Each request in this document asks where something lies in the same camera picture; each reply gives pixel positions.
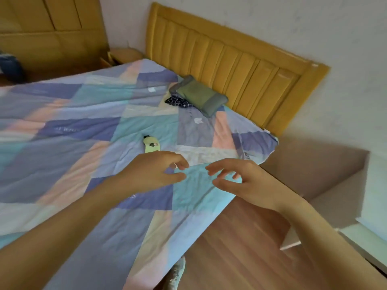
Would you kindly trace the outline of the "person's left hand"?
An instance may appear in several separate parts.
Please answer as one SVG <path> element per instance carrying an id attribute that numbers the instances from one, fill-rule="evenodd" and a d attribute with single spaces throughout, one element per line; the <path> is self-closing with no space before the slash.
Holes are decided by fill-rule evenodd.
<path id="1" fill-rule="evenodd" d="M 136 156 L 114 176 L 115 191 L 120 200 L 137 193 L 164 187 L 164 173 L 179 173 L 190 167 L 181 155 L 171 151 L 154 151 Z"/>

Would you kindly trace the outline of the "person's right hand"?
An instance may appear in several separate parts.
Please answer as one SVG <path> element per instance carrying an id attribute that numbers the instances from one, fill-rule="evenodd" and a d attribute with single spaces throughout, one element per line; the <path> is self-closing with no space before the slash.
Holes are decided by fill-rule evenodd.
<path id="1" fill-rule="evenodd" d="M 234 194 L 250 204 L 284 214 L 302 197 L 251 160 L 226 158 L 206 166 L 208 175 L 240 183 Z"/>

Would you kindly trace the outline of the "person's right forearm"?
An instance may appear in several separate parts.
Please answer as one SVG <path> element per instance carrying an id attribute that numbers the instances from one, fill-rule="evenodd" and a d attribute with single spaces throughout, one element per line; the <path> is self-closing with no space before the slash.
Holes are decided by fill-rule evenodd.
<path id="1" fill-rule="evenodd" d="M 285 201 L 279 212 L 333 290 L 387 290 L 387 278 L 362 257 L 303 198 Z"/>

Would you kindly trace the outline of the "person's left forearm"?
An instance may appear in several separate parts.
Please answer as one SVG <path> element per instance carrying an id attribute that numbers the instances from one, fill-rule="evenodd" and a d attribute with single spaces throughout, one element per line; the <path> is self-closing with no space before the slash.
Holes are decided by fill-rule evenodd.
<path id="1" fill-rule="evenodd" d="M 42 290 L 104 216 L 138 189 L 114 177 L 0 250 L 0 290 Z"/>

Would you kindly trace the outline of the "light green sock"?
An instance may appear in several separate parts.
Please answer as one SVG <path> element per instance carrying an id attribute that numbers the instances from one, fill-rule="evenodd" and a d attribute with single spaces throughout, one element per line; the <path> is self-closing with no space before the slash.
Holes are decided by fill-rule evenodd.
<path id="1" fill-rule="evenodd" d="M 157 138 L 146 135 L 143 137 L 144 153 L 150 153 L 154 151 L 161 151 L 161 145 Z"/>

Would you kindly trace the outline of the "dark checked cloth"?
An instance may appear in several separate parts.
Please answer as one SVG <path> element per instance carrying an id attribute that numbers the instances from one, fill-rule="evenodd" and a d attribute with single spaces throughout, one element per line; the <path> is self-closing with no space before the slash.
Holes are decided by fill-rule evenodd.
<path id="1" fill-rule="evenodd" d="M 193 104 L 189 103 L 186 99 L 176 95 L 171 94 L 169 98 L 164 101 L 167 105 L 179 107 L 179 108 L 191 108 Z"/>

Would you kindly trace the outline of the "green pillow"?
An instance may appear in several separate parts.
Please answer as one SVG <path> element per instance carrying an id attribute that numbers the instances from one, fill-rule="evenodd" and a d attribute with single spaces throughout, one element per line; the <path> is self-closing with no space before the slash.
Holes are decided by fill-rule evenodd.
<path id="1" fill-rule="evenodd" d="M 181 82 L 170 87 L 169 92 L 191 104 L 205 117 L 210 118 L 218 109 L 228 103 L 228 98 L 188 75 Z"/>

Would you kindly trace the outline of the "pastel patchwork quilt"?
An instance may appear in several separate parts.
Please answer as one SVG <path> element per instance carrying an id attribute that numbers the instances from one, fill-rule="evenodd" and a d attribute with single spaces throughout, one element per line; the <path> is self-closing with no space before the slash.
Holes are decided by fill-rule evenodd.
<path id="1" fill-rule="evenodd" d="M 263 163 L 278 139 L 221 103 L 205 117 L 165 103 L 182 78 L 142 59 L 0 87 L 0 249 L 144 153 L 183 155 L 187 179 L 131 196 L 85 238 L 45 290 L 152 290 L 234 198 L 205 166 Z"/>

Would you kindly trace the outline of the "person's grey slipper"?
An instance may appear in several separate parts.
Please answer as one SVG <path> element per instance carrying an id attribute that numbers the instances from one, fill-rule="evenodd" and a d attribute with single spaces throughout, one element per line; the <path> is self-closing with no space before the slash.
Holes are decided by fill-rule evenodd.
<path id="1" fill-rule="evenodd" d="M 186 258 L 182 256 L 166 275 L 162 290 L 178 290 L 186 266 Z"/>

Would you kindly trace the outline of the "yellow padded headboard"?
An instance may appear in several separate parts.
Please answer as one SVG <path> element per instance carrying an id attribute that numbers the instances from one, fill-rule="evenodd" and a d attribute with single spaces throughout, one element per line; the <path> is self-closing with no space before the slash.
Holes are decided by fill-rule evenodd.
<path id="1" fill-rule="evenodd" d="M 281 136 L 330 67 L 153 2 L 146 57 L 228 97 L 227 106 Z"/>

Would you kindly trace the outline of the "white cabinet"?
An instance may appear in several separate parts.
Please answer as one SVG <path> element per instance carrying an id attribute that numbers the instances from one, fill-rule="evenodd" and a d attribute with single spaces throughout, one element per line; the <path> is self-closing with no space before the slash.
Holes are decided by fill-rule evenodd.
<path id="1" fill-rule="evenodd" d="M 368 262 L 387 275 L 387 156 L 369 153 L 361 170 L 310 204 Z"/>

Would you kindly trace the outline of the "wooden bedside stool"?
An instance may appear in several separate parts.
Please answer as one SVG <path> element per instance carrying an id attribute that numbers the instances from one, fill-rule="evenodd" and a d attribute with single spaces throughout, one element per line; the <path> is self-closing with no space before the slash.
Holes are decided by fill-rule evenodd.
<path id="1" fill-rule="evenodd" d="M 121 64 L 142 60 L 144 54 L 134 48 L 112 48 L 107 52 L 107 58 L 100 58 L 102 68 L 115 67 Z"/>

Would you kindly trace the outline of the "wooden wardrobe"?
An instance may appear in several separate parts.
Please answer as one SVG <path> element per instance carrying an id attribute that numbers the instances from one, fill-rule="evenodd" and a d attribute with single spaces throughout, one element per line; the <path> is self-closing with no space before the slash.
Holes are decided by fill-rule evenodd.
<path id="1" fill-rule="evenodd" d="M 108 49 L 99 0 L 0 0 L 0 53 L 28 73 L 94 68 Z"/>

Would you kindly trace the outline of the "blue bag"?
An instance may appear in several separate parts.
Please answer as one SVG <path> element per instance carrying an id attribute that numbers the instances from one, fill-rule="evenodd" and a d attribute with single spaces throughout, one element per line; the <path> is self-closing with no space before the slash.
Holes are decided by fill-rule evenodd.
<path id="1" fill-rule="evenodd" d="M 12 83 L 25 83 L 26 74 L 19 60 L 12 54 L 0 51 L 0 70 Z"/>

